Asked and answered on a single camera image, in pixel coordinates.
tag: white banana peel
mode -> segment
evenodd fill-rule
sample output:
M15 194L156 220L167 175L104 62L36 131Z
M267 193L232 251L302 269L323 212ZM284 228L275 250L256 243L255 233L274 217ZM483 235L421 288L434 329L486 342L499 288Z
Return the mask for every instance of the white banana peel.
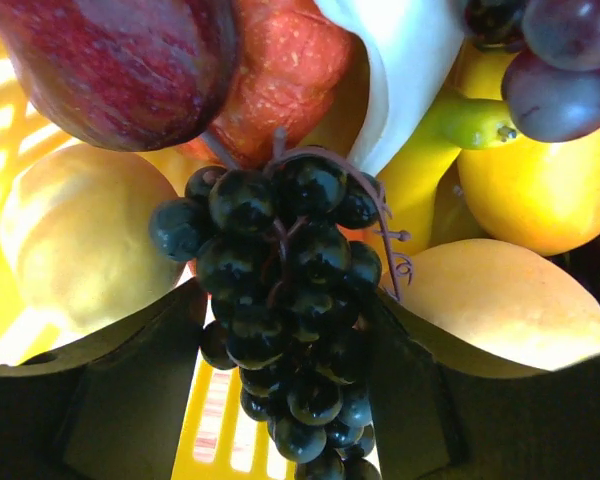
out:
M464 38L454 1L314 1L367 49L369 104L349 161L375 176L407 142L451 70Z

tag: plastic basket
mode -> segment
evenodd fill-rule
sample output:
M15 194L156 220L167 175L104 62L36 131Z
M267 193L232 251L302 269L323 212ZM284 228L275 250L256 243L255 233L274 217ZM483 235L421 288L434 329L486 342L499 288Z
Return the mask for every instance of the plastic basket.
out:
M74 142L29 104L0 41L0 212L18 173ZM183 167L173 150L144 156L163 173ZM17 365L75 340L26 309L0 249L0 364ZM201 359L197 365L172 479L293 478L293 465L275 451L266 424L242 414L237 372L215 371Z

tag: banana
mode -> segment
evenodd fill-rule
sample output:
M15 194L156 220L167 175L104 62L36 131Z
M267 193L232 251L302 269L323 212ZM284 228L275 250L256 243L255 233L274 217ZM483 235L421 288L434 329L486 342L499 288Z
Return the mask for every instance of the banana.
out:
M464 35L449 0L314 0L322 14L365 44L371 67L367 115L349 153L376 175L433 102Z
M462 149L480 150L509 144L518 137L501 100L467 98L443 86L413 135L377 175L385 189L394 232L406 231L406 242L393 240L394 251L413 255L430 246L436 189ZM365 232L387 268L381 238Z

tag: bunch of grapes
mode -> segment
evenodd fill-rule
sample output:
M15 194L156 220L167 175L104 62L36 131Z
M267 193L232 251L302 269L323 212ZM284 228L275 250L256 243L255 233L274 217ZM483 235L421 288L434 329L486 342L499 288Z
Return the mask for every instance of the bunch of grapes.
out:
M195 260L215 317L203 358L239 367L243 410L268 423L295 478L379 479L364 460L375 440L361 302L382 266L339 227L376 224L381 187L319 147L294 151L263 171L198 170L150 234L170 258Z
M502 98L526 136L565 142L600 128L600 0L459 0L473 43L521 51Z

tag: grape stem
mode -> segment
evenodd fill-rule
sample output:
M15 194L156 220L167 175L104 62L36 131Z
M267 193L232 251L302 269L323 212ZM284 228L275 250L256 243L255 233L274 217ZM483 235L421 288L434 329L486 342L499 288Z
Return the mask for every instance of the grape stem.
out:
M218 137L210 130L205 131L201 135L207 146L211 151L220 159L220 161L230 170L240 169L240 165L235 161L231 153L222 144ZM387 225L387 215L390 216L390 210L386 203L386 197L384 190L381 188L380 192L371 185L369 180L365 178L362 173L356 169L353 165L347 162L346 159L341 157L335 152L331 152L322 147L306 146L306 147L295 147L286 149L287 135L286 131L282 127L278 127L273 135L273 155L272 159L265 165L263 174L271 178L276 167L289 160L304 155L314 155L317 157L325 158L340 168L342 168L349 177L353 178L362 187L367 195L373 201L378 211L378 223L380 224L380 231L378 232L382 236L384 249L387 256L387 262L389 264L389 274L391 276L391 282L393 283L394 294L393 297L400 301L402 299L402 290L399 282L399 277L407 276L409 283L413 276L413 267L409 258L405 255L398 254L391 248L391 239L398 241L407 241L409 235L407 232L391 232ZM289 251L289 239L306 223L306 217L299 217L293 226L287 231L284 228L284 224L279 218L276 218L273 223L273 234L275 241L278 244L278 255L280 256L280 262L282 264L282 280L277 282L267 297L267 304L271 306L277 290L284 283L287 277L286 261ZM396 265L396 258L400 258L402 262Z

